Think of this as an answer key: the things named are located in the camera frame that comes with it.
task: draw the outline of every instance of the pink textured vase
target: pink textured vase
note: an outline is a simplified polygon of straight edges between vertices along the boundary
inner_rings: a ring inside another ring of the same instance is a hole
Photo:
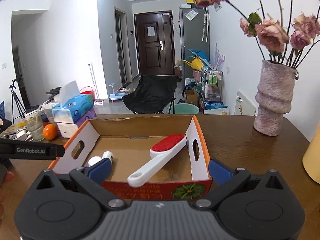
[[[260,104],[254,128],[268,136],[277,136],[283,114],[290,112],[295,85],[295,69],[263,60],[256,100]]]

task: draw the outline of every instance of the table top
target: table top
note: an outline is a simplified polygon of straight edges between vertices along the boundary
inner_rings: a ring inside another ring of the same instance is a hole
[[[139,116],[134,114],[99,115],[101,119]],[[289,184],[306,213],[306,223],[299,240],[319,240],[320,236],[320,185],[305,172],[302,157],[308,140],[287,119],[277,137],[268,137],[253,128],[254,116],[197,115],[210,157],[217,158],[231,168],[244,167],[251,173],[264,174],[277,169]],[[54,143],[64,144],[58,138]],[[14,211],[29,186],[47,168],[50,161],[12,160],[13,182],[5,184],[5,215],[0,228],[1,239],[19,240],[13,221]]]

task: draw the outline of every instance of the red brush pad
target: red brush pad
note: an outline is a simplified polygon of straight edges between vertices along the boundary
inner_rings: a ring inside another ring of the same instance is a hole
[[[184,134],[173,134],[169,135],[160,142],[153,145],[151,150],[155,152],[164,152],[172,149],[178,142],[180,142],[185,137]]]

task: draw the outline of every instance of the white wall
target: white wall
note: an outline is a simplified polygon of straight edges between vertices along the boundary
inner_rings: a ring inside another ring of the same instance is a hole
[[[134,78],[138,75],[134,35],[130,34],[131,31],[134,31],[131,3],[129,3],[128,0],[98,0],[100,47],[105,81],[109,93],[112,92],[109,84],[116,83],[115,89],[121,87],[119,61],[117,57],[115,9],[126,14],[132,77]]]
[[[98,30],[97,0],[50,0],[42,15],[29,15],[12,28],[31,105],[47,100],[45,92],[76,80],[93,86],[92,63],[100,98],[107,98]]]
[[[179,7],[185,4],[186,0],[155,0],[137,2],[132,4],[132,13],[146,13],[146,12],[157,12],[157,11],[172,11],[172,18],[175,28],[174,33],[174,53],[175,61],[181,59],[181,39],[180,39],[180,28],[179,28]]]
[[[12,57],[11,46],[11,18],[12,12],[28,12],[28,10],[48,10],[50,1],[46,0],[8,0],[0,2],[0,102],[4,101],[5,115],[7,119],[12,120],[11,113],[11,93],[9,86],[12,80],[16,78]]]
[[[275,19],[280,19],[280,9],[277,0],[262,0],[265,13],[270,13]],[[281,0],[284,8],[284,26],[288,27],[290,1]],[[258,0],[233,0],[245,15],[255,12],[259,7]],[[317,14],[319,0],[294,0],[293,17],[301,14]],[[239,27],[241,15],[227,3],[222,3],[222,9],[217,13],[210,7],[210,43],[211,57],[215,55],[215,44],[220,53],[226,55],[224,66],[225,86],[224,102],[234,112],[237,90],[240,90],[255,106],[257,85],[260,79],[262,56],[254,38],[247,38]],[[292,110],[284,116],[288,118],[308,139],[311,140],[320,119],[320,46],[315,46],[298,68],[300,78],[296,82]],[[268,52],[263,48],[265,57]]]

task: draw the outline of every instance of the gray refrigerator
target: gray refrigerator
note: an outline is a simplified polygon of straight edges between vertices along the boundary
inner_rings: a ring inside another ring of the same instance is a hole
[[[198,15],[191,21],[184,15],[190,11],[190,8],[180,8],[180,34],[181,34],[181,58],[182,60],[192,55],[188,49],[203,50],[208,58],[210,58],[210,39],[206,42],[206,31],[204,34],[204,41],[202,41],[202,33],[204,26],[205,9],[198,9]],[[192,68],[186,63],[182,62],[182,83],[185,87],[186,78],[193,78]]]

